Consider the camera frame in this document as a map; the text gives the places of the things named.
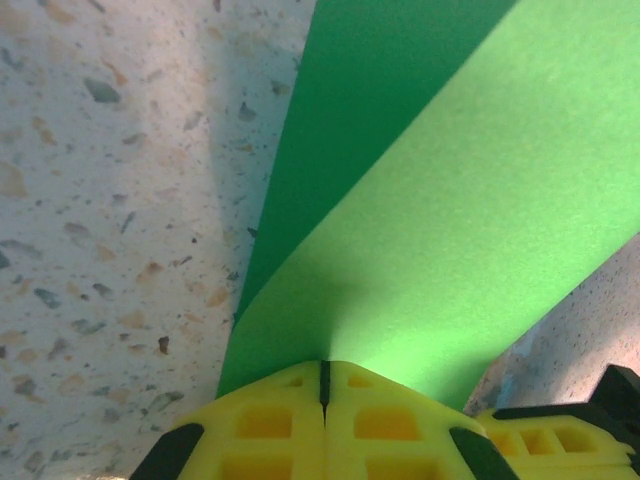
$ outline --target granite-like surface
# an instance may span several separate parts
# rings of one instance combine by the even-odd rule
[[[640,373],[640,235],[496,359],[465,410],[585,401],[609,363]]]
[[[313,6],[0,0],[0,478],[213,398]]]

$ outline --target speckled countertop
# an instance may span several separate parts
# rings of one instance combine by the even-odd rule
[[[0,0],[0,479],[126,476],[213,398],[313,7]],[[496,361],[470,410],[639,367],[639,251]]]

